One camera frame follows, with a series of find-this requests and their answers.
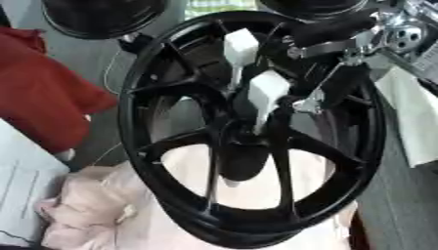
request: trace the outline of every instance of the black wheel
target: black wheel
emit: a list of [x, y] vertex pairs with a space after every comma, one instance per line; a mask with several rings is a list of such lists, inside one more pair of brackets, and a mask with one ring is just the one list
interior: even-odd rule
[[[338, 62], [337, 55], [301, 62], [286, 57], [284, 37], [298, 25], [302, 23], [259, 12], [204, 16], [155, 39], [127, 76], [119, 124], [131, 162], [175, 223], [204, 241], [239, 249], [280, 243], [350, 204], [378, 169], [385, 124], [379, 96], [366, 72], [354, 79], [361, 81], [360, 87], [332, 110], [311, 116], [279, 108], [261, 135], [251, 133], [254, 110], [245, 99], [249, 79], [273, 68], [290, 81], [289, 96], [302, 98]], [[231, 70], [222, 56], [223, 37], [242, 28], [257, 37], [261, 49], [257, 63], [244, 70], [241, 87], [229, 94], [225, 90]], [[183, 115], [183, 120], [198, 112], [201, 121], [193, 129], [162, 135], [169, 119], [160, 117], [182, 98], [190, 99], [198, 109]], [[316, 135], [306, 131], [309, 126], [294, 125], [300, 118], [315, 124]], [[190, 118], [183, 124], [193, 121]], [[179, 183], [161, 162], [167, 151], [197, 144], [207, 145], [210, 152], [205, 195]], [[326, 183], [300, 200], [293, 198], [287, 154], [291, 148], [321, 155], [335, 165]], [[240, 209], [215, 201], [220, 177], [253, 178], [268, 155], [274, 158], [279, 174], [278, 206]]]
[[302, 21], [321, 21], [357, 12], [368, 0], [259, 0], [266, 8]]
[[109, 39], [133, 33], [156, 19], [167, 0], [43, 0], [47, 22], [65, 35]]

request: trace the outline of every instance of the black rim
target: black rim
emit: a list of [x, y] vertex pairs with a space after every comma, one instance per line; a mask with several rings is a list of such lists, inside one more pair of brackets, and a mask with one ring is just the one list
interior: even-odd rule
[[261, 2], [269, 9], [285, 16], [304, 21], [318, 21], [357, 12], [367, 5], [368, 0], [261, 0]]
[[137, 15], [137, 18], [135, 18], [131, 22], [121, 23], [118, 27], [113, 27], [111, 29], [103, 28], [101, 30], [79, 30], [77, 28], [75, 29], [68, 25], [61, 24], [51, 18], [45, 5], [42, 5], [42, 12], [47, 23], [53, 26], [57, 31], [61, 32], [62, 34], [79, 39], [101, 40], [120, 37], [144, 28], [164, 12], [167, 3], [168, 1], [156, 1], [149, 8], [144, 10], [142, 14]]
[[[282, 188], [280, 205], [266, 210], [243, 210], [214, 202], [212, 193], [220, 175], [215, 159], [224, 155], [230, 142], [246, 133], [244, 128], [248, 124], [230, 105], [232, 97], [227, 99], [222, 94], [223, 86], [206, 77], [203, 69], [188, 59], [188, 54], [199, 44], [246, 27], [253, 33], [262, 34], [260, 59], [265, 53], [273, 56], [277, 52], [270, 48], [278, 46], [271, 47], [271, 42], [281, 42], [282, 37], [289, 35], [297, 25], [300, 23], [268, 13], [230, 12], [204, 16], [155, 39], [141, 53], [127, 76], [120, 100], [119, 123], [132, 164], [169, 216], [202, 240], [231, 248], [258, 248], [284, 241], [351, 203], [370, 183], [378, 168], [385, 138], [382, 108], [368, 76], [358, 77], [363, 81], [359, 90], [337, 107], [355, 114], [349, 119], [358, 127], [351, 155], [285, 125], [290, 113], [278, 109], [271, 115], [266, 133], [251, 137], [248, 145], [264, 146], [274, 157]], [[160, 79], [162, 64], [158, 61], [165, 58], [172, 58], [180, 65], [179, 79]], [[285, 60], [287, 65], [292, 63], [293, 66], [290, 59]], [[321, 61], [333, 63], [333, 58]], [[274, 64], [276, 70], [286, 76], [293, 74]], [[304, 86], [291, 93], [308, 93], [312, 88]], [[144, 117], [139, 109], [156, 109], [149, 100], [159, 96], [192, 98], [199, 104], [206, 126], [152, 143], [151, 131], [142, 123]], [[169, 149], [194, 144], [210, 146], [210, 175], [205, 197], [179, 184], [160, 162], [160, 157]], [[297, 202], [292, 197], [288, 148], [322, 155], [337, 165], [336, 172], [319, 190]]]

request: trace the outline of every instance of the wheel rim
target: wheel rim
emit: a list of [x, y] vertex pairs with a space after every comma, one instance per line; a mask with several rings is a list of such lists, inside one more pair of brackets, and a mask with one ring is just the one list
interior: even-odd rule
[[[377, 170], [383, 151], [384, 119], [379, 97], [368, 77], [362, 78], [364, 83], [356, 91], [358, 94], [349, 96], [339, 106], [339, 109], [360, 113], [360, 123], [366, 123], [358, 125], [359, 138], [354, 146], [353, 156], [347, 156], [339, 149], [285, 125], [286, 122], [282, 122], [282, 119], [287, 117], [285, 118], [285, 113], [281, 110], [271, 116], [266, 134], [262, 138], [257, 137], [257, 143], [269, 149], [279, 172], [283, 172], [279, 175], [283, 179], [282, 201], [275, 209], [249, 211], [215, 203], [211, 193], [214, 192], [219, 178], [219, 166], [213, 160], [210, 162], [206, 197], [196, 195], [178, 183], [160, 162], [160, 157], [169, 149], [194, 144], [210, 145], [213, 155], [211, 158], [220, 157], [217, 155], [221, 155], [221, 150], [229, 145], [230, 140], [235, 140], [236, 135], [241, 135], [241, 128], [247, 125], [244, 119], [236, 115], [230, 105], [230, 97], [227, 99], [222, 95], [223, 86], [204, 84], [211, 81], [211, 78], [205, 78], [202, 69], [193, 65], [187, 55], [205, 41], [220, 39], [226, 33], [247, 27], [254, 33], [264, 35], [261, 51], [269, 54], [266, 58], [273, 57], [276, 52], [269, 48], [277, 46], [270, 46], [270, 41], [275, 40], [274, 44], [278, 45], [278, 40], [289, 34], [295, 25], [300, 23], [278, 15], [256, 12], [214, 14], [189, 21], [157, 38], [146, 48], [126, 79], [120, 101], [119, 122], [121, 138], [131, 162], [168, 215], [182, 228], [202, 240], [231, 248], [257, 248], [279, 243], [320, 223], [348, 205], [366, 188]], [[172, 62], [165, 63], [176, 62], [183, 69], [182, 74], [177, 73], [180, 79], [166, 82], [163, 79], [165, 77], [161, 78], [163, 72], [159, 62], [168, 58], [172, 58]], [[289, 59], [285, 60], [287, 65], [291, 63]], [[274, 64], [278, 71], [287, 74], [279, 66], [282, 63]], [[293, 91], [294, 95], [313, 88], [301, 87]], [[146, 100], [159, 96], [192, 98], [199, 104], [207, 126], [153, 142], [150, 131], [142, 124], [144, 117], [140, 117], [138, 110], [139, 107], [155, 109], [156, 106]], [[285, 141], [284, 137], [279, 137], [274, 131], [289, 134], [290, 140]], [[333, 176], [316, 192], [294, 202], [290, 180], [287, 178], [287, 148], [310, 151], [344, 167], [338, 167]]]

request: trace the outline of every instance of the chrome part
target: chrome part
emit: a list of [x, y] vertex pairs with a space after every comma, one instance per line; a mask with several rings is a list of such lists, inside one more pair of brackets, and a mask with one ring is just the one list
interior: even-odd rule
[[[423, 0], [408, 0], [402, 10], [386, 9], [371, 15], [376, 25], [350, 39], [327, 41], [307, 48], [296, 48], [291, 37], [287, 54], [293, 59], [310, 58], [328, 53], [343, 53], [339, 65], [362, 64], [381, 53], [393, 63], [418, 78], [438, 83], [438, 8]], [[321, 113], [325, 99], [322, 86], [338, 69], [335, 68], [312, 94], [294, 104], [296, 111]]]

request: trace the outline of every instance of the pink cloth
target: pink cloth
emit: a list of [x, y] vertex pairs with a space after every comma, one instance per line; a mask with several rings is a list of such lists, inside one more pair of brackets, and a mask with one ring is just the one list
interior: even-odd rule
[[[316, 190], [331, 167], [321, 157], [292, 150], [295, 196], [302, 198]], [[187, 146], [164, 155], [166, 168], [196, 193], [206, 187], [208, 149]], [[218, 202], [243, 208], [266, 208], [278, 204], [279, 184], [272, 159], [262, 173], [238, 187], [221, 180]], [[259, 195], [248, 195], [257, 192]], [[42, 201], [39, 213], [52, 222], [43, 245], [61, 250], [209, 250], [223, 249], [194, 238], [176, 226], [162, 211], [151, 192], [129, 163], [115, 168], [90, 167], [70, 175], [59, 197]], [[275, 250], [347, 250], [353, 204], [341, 214], [306, 229]]]

